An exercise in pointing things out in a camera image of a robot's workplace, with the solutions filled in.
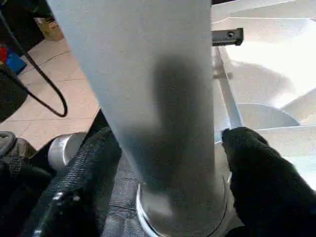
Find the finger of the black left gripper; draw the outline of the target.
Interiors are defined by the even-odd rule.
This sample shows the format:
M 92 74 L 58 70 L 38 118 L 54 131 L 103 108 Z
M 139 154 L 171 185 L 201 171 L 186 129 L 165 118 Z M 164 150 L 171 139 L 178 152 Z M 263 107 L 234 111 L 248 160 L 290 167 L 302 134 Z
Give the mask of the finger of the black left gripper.
M 244 40 L 243 28 L 212 31 L 212 46 L 240 46 Z

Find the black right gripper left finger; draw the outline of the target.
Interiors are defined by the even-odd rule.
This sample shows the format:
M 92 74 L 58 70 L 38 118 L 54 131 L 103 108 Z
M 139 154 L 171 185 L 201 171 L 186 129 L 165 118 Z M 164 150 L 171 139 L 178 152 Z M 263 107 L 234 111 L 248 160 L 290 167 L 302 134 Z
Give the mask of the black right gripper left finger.
M 109 127 L 88 138 L 43 191 L 21 236 L 101 236 L 120 157 Z

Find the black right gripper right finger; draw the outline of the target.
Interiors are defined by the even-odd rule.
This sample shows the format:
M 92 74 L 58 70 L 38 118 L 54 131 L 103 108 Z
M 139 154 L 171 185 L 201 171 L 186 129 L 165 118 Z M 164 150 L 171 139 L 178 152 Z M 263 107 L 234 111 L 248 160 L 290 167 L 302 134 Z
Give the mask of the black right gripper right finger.
M 229 237 L 314 237 L 316 193 L 256 131 L 222 131 L 234 208 L 243 225 Z

